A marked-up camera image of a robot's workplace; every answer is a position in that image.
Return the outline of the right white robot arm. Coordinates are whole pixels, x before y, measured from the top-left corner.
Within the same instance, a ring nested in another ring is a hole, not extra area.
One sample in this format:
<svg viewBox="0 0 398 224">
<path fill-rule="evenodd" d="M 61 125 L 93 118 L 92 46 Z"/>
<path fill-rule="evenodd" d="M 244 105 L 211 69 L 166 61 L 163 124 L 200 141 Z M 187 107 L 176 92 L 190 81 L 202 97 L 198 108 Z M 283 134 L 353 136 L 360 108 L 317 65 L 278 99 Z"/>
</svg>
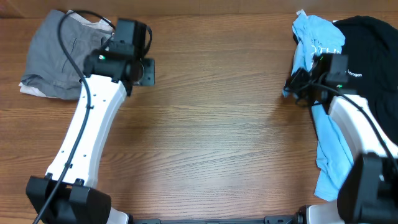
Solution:
<svg viewBox="0 0 398 224">
<path fill-rule="evenodd" d="M 301 208 L 292 223 L 397 223 L 397 146 L 383 133 L 366 100 L 346 88 L 348 57 L 315 56 L 288 79 L 299 97 L 328 103 L 328 114 L 341 129 L 354 164 L 337 198 Z"/>
</svg>

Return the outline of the light blue printed t-shirt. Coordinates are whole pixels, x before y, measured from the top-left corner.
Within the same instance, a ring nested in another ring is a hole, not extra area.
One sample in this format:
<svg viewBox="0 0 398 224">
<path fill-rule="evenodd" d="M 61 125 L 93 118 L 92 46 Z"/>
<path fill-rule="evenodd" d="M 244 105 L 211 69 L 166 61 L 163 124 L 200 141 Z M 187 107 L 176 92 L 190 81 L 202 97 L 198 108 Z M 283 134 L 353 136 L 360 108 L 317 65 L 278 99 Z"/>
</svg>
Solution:
<svg viewBox="0 0 398 224">
<path fill-rule="evenodd" d="M 302 9 L 297 11 L 292 31 L 297 42 L 292 73 L 300 68 L 309 71 L 315 55 L 340 54 L 345 44 L 345 36 L 332 22 L 308 16 Z M 320 169 L 314 195 L 330 202 L 337 199 L 354 160 L 340 128 L 323 106 L 312 106 L 311 111 L 318 137 L 316 163 Z"/>
</svg>

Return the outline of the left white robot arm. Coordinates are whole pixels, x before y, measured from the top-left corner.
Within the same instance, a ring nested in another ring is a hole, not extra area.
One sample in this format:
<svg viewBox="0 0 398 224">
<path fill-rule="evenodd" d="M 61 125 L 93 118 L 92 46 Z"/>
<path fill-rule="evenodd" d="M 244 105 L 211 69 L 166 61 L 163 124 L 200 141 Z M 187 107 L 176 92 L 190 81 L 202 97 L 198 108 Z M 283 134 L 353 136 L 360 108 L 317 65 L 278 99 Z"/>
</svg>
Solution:
<svg viewBox="0 0 398 224">
<path fill-rule="evenodd" d="M 107 46 L 93 50 L 80 70 L 81 93 L 63 144 L 44 177 L 30 177 L 26 194 L 43 223 L 132 223 L 97 190 L 101 155 L 113 119 L 134 86 L 155 83 L 146 55 L 151 28 L 119 19 Z"/>
</svg>

